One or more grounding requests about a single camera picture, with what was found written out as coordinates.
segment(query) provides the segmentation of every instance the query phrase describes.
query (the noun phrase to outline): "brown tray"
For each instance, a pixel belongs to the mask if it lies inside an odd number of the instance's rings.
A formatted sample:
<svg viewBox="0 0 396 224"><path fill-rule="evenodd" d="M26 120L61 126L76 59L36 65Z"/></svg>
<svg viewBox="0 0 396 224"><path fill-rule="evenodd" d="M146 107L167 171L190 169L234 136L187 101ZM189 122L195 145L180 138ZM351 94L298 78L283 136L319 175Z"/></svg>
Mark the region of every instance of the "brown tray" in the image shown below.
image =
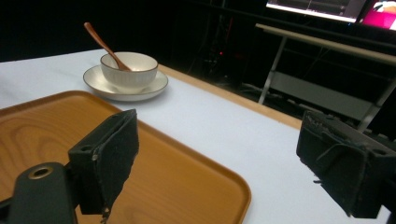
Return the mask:
<svg viewBox="0 0 396 224"><path fill-rule="evenodd" d="M0 110L0 201L27 168L68 163L67 151L117 112L84 91ZM140 151L108 223L242 223L251 199L244 179L142 121L138 129ZM76 212L78 223L101 220Z"/></svg>

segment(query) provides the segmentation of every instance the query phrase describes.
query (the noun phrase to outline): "saucer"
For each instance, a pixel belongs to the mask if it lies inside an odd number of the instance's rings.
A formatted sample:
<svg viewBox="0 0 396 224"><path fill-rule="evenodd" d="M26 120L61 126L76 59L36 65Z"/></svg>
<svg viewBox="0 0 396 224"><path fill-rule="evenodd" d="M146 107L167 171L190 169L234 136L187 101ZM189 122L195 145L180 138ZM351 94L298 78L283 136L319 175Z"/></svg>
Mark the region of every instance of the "saucer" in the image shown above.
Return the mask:
<svg viewBox="0 0 396 224"><path fill-rule="evenodd" d="M138 93L124 93L117 87L108 83L103 76L100 65L88 69L84 73L85 83L97 94L107 99L116 101L142 101L152 98L165 90L168 85L168 77L157 71L157 76L145 89Z"/></svg>

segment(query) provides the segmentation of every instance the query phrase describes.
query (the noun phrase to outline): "white bowl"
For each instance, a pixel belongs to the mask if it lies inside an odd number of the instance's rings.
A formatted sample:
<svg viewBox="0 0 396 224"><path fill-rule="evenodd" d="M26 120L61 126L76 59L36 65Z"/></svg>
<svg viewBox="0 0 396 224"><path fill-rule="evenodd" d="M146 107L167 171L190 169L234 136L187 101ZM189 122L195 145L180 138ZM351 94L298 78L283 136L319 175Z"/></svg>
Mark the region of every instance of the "white bowl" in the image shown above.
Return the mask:
<svg viewBox="0 0 396 224"><path fill-rule="evenodd" d="M155 59L135 52L116 52L115 54L132 71L120 70L109 54L104 55L100 62L105 79L120 91L139 93L155 79L158 69Z"/></svg>

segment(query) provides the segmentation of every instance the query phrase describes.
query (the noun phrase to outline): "wooden spoon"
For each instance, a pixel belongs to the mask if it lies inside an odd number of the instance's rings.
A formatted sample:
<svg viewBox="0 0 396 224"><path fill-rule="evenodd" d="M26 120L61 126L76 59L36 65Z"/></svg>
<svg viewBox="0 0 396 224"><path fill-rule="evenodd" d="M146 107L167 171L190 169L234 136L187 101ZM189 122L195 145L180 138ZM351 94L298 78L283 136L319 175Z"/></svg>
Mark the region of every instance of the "wooden spoon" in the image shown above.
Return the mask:
<svg viewBox="0 0 396 224"><path fill-rule="evenodd" d="M93 29L93 27L91 26L91 24L89 22L85 22L84 23L84 27L88 31L88 33L90 33L90 35L96 41L96 43L98 43L102 48L104 48L108 52L108 54L111 55L111 57L114 58L114 60L116 61L117 65L119 66L120 70L131 71L131 69L127 65L125 65L125 63L123 63L119 59L119 57L117 57L117 55L113 52L113 50L111 50L108 47L108 45L105 43L105 41L102 40L102 38L96 33L96 31Z"/></svg>

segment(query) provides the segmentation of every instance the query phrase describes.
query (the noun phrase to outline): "white tabletop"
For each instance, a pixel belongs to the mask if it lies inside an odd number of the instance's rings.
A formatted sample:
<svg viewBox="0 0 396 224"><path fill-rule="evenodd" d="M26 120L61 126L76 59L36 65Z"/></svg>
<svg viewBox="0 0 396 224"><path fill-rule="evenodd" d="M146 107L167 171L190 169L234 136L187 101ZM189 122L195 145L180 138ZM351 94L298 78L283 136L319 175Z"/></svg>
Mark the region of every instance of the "white tabletop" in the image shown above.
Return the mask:
<svg viewBox="0 0 396 224"><path fill-rule="evenodd" d="M99 64L101 49L0 63L0 108L62 91L92 92L84 72ZM252 201L244 223L386 223L347 217L296 156L299 130L169 77L166 90L143 102L109 101L135 108L140 120L240 174Z"/></svg>

